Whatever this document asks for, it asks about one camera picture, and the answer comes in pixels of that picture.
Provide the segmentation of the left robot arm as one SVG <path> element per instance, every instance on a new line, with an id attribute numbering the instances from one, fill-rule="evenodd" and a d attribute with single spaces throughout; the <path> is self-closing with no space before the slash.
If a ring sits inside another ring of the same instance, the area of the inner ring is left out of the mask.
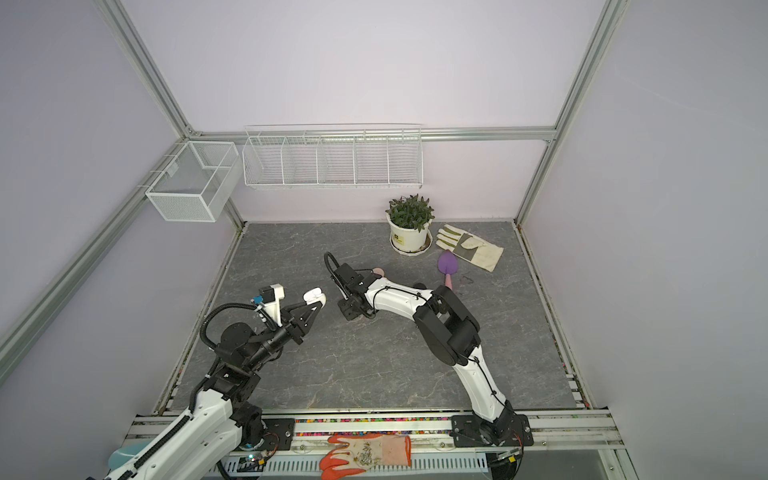
<path id="1" fill-rule="evenodd" d="M 201 479 L 240 447 L 273 452 L 290 445 L 291 427 L 269 427 L 262 409 L 249 402 L 258 371 L 290 341 L 300 344 L 326 303 L 314 297 L 282 308 L 282 325 L 257 334 L 245 323 L 230 325 L 214 347 L 216 361 L 188 407 L 142 450 L 111 470 L 108 479 Z"/>

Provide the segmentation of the white earbud charging case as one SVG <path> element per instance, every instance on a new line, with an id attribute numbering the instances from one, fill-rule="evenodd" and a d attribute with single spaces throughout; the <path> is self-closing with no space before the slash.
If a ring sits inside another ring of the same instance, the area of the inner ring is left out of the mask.
<path id="1" fill-rule="evenodd" d="M 321 288 L 314 288 L 310 291 L 307 291 L 303 295 L 303 300 L 307 305 L 311 305 L 314 303 L 321 303 L 322 305 L 325 305 L 326 295 L 323 293 Z"/>

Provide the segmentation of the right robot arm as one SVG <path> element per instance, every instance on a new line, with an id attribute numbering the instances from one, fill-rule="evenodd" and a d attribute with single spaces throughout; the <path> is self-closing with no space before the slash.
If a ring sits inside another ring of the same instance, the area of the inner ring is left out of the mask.
<path id="1" fill-rule="evenodd" d="M 431 353 L 456 372 L 471 402 L 469 414 L 451 417 L 457 447 L 523 449 L 534 444 L 528 417 L 514 410 L 489 371 L 478 321 L 449 287 L 400 285 L 372 269 L 340 264 L 330 252 L 323 260 L 342 293 L 338 306 L 347 320 L 373 318 L 379 312 L 410 319 Z"/>

